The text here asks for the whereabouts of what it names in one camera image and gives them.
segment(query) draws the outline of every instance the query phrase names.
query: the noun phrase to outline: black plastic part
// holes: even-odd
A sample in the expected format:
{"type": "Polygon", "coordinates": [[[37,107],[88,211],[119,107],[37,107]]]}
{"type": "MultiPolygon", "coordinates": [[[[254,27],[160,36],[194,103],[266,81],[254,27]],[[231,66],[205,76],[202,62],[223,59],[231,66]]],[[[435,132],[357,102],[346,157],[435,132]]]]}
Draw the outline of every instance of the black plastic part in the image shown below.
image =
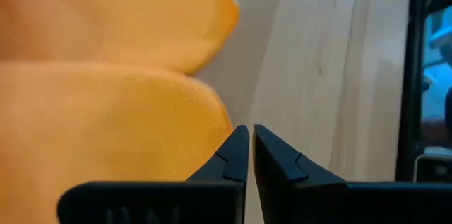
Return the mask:
{"type": "Polygon", "coordinates": [[[451,185],[346,182],[260,125],[253,143],[265,224],[442,223],[450,217],[451,185]]]}
{"type": "Polygon", "coordinates": [[[420,142],[422,59],[427,0],[410,0],[395,178],[412,181],[420,142]]]}
{"type": "Polygon", "coordinates": [[[452,183],[452,159],[420,158],[417,161],[417,182],[452,183]]]}
{"type": "Polygon", "coordinates": [[[422,82],[422,92],[429,90],[430,84],[428,82],[422,82]]]}
{"type": "Polygon", "coordinates": [[[60,198],[60,223],[243,223],[248,150],[248,130],[238,126],[186,182],[79,185],[60,198]]]}

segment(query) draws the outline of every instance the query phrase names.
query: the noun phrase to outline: orange cloth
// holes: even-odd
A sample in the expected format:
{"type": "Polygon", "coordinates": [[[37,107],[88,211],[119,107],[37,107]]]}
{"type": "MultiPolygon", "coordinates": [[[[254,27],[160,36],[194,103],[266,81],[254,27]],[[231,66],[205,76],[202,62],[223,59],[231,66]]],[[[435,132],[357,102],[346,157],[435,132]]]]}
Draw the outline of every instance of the orange cloth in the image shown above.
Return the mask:
{"type": "Polygon", "coordinates": [[[0,0],[0,59],[108,61],[193,73],[237,20],[234,0],[0,0]]]}
{"type": "Polygon", "coordinates": [[[0,219],[57,223],[59,197],[92,180],[182,181],[232,131],[205,84],[162,69],[0,64],[0,219]]]}

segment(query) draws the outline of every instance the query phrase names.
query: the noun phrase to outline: wooden surface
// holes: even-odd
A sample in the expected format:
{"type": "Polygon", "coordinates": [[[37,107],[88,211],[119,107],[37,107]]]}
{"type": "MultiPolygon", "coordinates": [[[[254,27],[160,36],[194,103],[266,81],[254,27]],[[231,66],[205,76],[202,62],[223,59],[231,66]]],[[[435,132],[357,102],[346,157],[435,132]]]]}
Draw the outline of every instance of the wooden surface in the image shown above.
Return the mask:
{"type": "Polygon", "coordinates": [[[345,179],[393,179],[408,0],[238,1],[237,30],[197,75],[232,121],[267,126],[345,179]]]}

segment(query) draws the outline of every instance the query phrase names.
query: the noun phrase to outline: yellow pillow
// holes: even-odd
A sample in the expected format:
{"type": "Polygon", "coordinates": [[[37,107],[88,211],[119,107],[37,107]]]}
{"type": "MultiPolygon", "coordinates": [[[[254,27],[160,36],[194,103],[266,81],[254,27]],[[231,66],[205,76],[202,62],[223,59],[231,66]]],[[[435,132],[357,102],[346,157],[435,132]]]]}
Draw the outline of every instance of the yellow pillow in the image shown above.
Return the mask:
{"type": "Polygon", "coordinates": [[[0,0],[0,59],[108,61],[192,73],[237,20],[235,0],[0,0]]]}
{"type": "Polygon", "coordinates": [[[186,180],[232,131],[207,85],[162,69],[4,62],[0,93],[2,223],[57,223],[87,181],[186,180]]]}

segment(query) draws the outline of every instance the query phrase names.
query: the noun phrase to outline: wood grain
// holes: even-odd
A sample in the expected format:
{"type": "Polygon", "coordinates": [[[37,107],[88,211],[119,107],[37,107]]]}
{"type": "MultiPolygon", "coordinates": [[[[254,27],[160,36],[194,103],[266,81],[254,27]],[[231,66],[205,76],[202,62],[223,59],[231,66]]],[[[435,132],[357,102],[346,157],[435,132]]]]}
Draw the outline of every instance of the wood grain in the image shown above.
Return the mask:
{"type": "MultiPolygon", "coordinates": [[[[239,2],[239,27],[198,75],[232,121],[346,179],[393,179],[409,0],[239,2]]],[[[246,222],[262,223],[250,172],[246,222]]]]}

